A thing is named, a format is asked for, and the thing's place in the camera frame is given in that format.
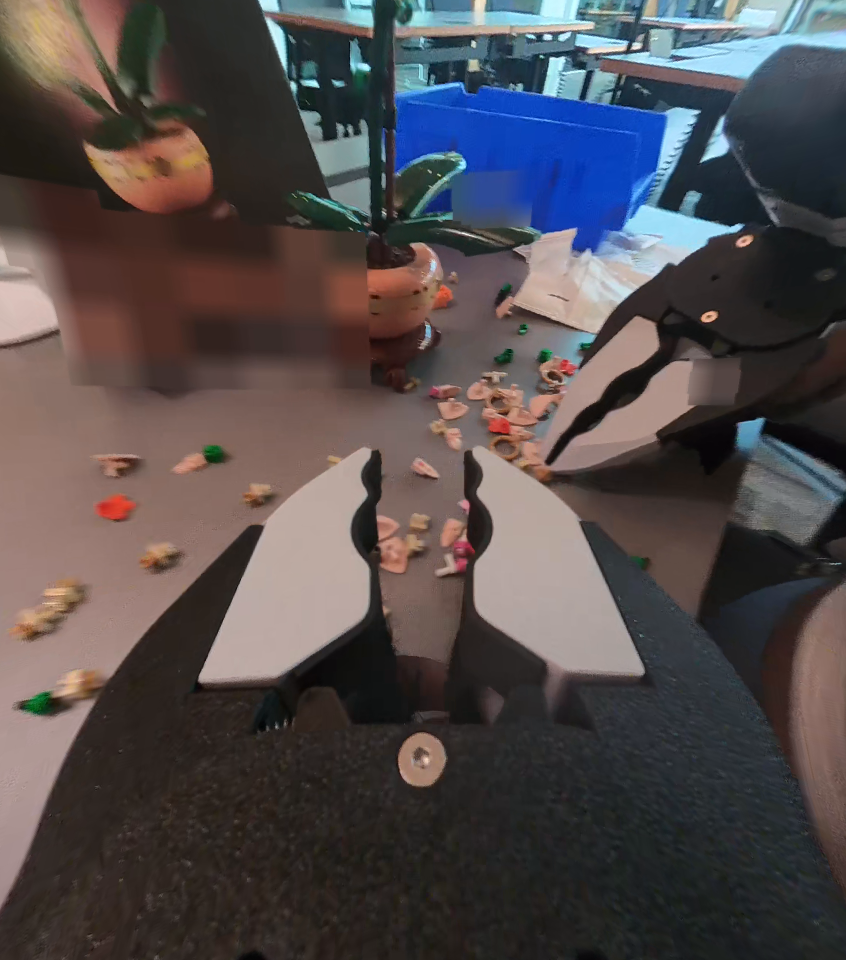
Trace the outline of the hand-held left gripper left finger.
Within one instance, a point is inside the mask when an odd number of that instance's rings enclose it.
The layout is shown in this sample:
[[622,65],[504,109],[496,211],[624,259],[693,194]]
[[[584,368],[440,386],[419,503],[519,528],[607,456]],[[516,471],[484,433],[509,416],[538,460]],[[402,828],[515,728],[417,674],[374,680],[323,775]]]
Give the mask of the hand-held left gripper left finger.
[[263,523],[198,675],[206,693],[262,691],[296,714],[333,690],[353,722],[398,721],[376,549],[381,452],[363,447]]

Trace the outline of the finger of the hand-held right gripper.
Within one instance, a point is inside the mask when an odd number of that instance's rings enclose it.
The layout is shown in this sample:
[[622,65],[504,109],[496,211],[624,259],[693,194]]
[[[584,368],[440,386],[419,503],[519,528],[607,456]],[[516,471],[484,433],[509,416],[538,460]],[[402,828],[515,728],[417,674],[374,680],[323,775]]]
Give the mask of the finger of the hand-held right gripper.
[[544,439],[547,466],[560,466],[576,438],[595,428],[626,398],[637,396],[667,366],[667,334],[656,321],[631,319],[586,363],[563,395]]
[[726,405],[726,359],[670,359],[644,390],[576,438],[561,465],[549,468],[555,474],[579,474],[638,459],[657,450],[664,434],[686,417],[707,416]]

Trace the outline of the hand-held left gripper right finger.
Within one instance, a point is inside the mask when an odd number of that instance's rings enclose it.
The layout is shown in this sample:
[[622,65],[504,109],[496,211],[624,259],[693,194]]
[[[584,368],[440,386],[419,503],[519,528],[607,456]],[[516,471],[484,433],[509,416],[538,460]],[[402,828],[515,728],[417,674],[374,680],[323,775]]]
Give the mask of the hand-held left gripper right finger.
[[449,666],[452,722],[574,722],[581,687],[646,680],[576,513],[487,448],[464,455],[473,554]]

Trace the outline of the small toy bricks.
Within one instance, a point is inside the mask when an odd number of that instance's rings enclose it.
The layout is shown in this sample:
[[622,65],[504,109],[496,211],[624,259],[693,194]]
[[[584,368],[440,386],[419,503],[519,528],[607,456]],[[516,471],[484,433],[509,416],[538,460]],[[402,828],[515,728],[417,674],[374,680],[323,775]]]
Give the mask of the small toy bricks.
[[[54,715],[34,716],[0,704],[0,737],[17,719],[39,724],[102,695],[93,732],[101,759],[91,772],[116,777],[130,748],[156,764],[189,767],[172,753],[189,714],[210,719],[237,694],[198,691],[198,675],[256,546],[270,487],[282,504],[329,434],[337,446],[353,436],[382,449],[423,435],[433,451],[462,465],[465,434],[506,407],[518,392],[492,377],[469,390],[438,385],[430,399],[390,393],[318,390],[271,394],[152,393],[79,388],[59,369],[34,370],[17,386],[0,386],[0,695],[27,692],[62,673],[48,690]],[[220,445],[224,463],[201,449]],[[94,504],[124,494],[138,503],[124,522],[96,515]]]

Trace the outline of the toy brick orchid plant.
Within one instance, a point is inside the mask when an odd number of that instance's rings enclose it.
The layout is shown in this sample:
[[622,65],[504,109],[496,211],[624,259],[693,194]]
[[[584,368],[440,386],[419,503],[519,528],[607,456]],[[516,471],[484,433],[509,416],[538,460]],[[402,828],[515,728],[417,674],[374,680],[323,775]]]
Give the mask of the toy brick orchid plant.
[[465,158],[456,151],[427,153],[396,169],[396,27],[412,17],[411,2],[372,6],[369,210],[305,191],[287,197],[304,228],[357,234],[364,240],[371,366],[398,392],[407,389],[408,359],[434,349],[441,338],[429,319],[443,286],[441,262],[431,245],[481,256],[512,251],[540,237],[528,225],[469,225],[453,212],[426,212],[466,171]]

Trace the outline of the wooden background desk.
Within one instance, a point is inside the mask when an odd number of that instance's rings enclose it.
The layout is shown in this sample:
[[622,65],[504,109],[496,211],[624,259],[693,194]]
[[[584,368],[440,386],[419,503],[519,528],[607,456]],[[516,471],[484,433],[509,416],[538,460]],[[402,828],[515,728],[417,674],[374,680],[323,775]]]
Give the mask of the wooden background desk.
[[[266,10],[263,14],[293,42],[309,47],[309,59],[316,66],[316,102],[323,140],[336,140],[341,128],[346,129],[346,137],[360,136],[363,120],[348,120],[337,95],[353,85],[351,44],[357,42],[367,52],[378,31],[373,10],[306,6]],[[591,21],[560,20],[515,11],[418,11],[408,22],[395,25],[394,58],[398,66],[468,62],[484,58],[492,39],[515,43],[529,36],[553,37],[553,41],[539,41],[530,50],[531,55],[561,55],[573,50],[577,35],[594,28]]]
[[621,79],[621,94],[631,99],[645,91],[652,102],[663,102],[697,113],[695,124],[657,200],[663,210],[676,212],[687,193],[714,131],[733,97],[750,75],[777,51],[791,45],[846,49],[846,30],[780,33],[679,49],[670,57],[648,53],[604,57],[598,69]]

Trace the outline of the grey desk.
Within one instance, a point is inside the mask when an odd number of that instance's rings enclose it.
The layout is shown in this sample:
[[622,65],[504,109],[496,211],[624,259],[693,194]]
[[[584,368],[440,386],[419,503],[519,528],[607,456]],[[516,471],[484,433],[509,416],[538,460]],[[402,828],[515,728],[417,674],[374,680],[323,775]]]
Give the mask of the grey desk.
[[431,518],[428,549],[403,575],[383,573],[400,651],[449,653],[460,578],[438,579],[439,531],[461,517],[462,454],[433,435],[429,387],[468,387],[511,347],[507,380],[531,393],[541,349],[578,359],[589,336],[556,323],[497,318],[502,284],[519,284],[512,254],[442,256],[460,282],[436,314],[442,340],[413,365],[419,388],[396,393],[310,387],[149,390],[74,386],[59,336],[0,349],[0,907],[49,792],[91,705],[56,717],[14,703],[74,668],[106,676],[249,524],[265,522],[328,456],[381,451],[379,512]]

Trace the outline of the flat white plastic bag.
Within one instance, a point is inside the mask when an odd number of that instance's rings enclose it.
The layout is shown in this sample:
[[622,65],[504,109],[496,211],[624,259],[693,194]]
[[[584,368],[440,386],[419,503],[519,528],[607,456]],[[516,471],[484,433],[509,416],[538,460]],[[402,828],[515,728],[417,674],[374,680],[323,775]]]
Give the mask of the flat white plastic bag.
[[658,234],[611,231],[595,249],[573,248],[574,229],[516,248],[527,275],[512,304],[567,328],[597,334],[625,299],[691,250]]

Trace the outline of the blue plastic bin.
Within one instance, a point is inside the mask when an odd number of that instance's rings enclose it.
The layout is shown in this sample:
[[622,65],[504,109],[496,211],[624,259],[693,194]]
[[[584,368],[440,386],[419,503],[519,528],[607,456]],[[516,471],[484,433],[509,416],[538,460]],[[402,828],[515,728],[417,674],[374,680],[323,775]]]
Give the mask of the blue plastic bin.
[[464,157],[465,171],[428,206],[470,226],[576,229],[595,248],[620,230],[655,180],[665,114],[460,83],[396,98],[396,164],[433,153]]

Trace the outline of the black toy set box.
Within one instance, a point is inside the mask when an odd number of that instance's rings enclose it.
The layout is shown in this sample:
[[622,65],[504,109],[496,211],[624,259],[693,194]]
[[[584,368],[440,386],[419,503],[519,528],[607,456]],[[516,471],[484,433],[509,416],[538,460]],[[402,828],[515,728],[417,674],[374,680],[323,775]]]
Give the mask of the black toy set box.
[[328,196],[258,2],[0,1],[0,229],[78,210],[285,226]]

